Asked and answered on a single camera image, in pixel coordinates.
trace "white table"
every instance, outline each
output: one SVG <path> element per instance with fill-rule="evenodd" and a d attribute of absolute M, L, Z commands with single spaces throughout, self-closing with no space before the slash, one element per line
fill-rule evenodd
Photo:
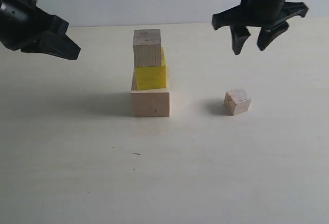
<path fill-rule="evenodd" d="M 132 117 L 137 28 L 161 29 L 170 118 Z M 328 223 L 329 20 L 258 31 L 239 57 L 210 24 L 72 28 L 71 62 L 2 47 L 0 223 Z"/>

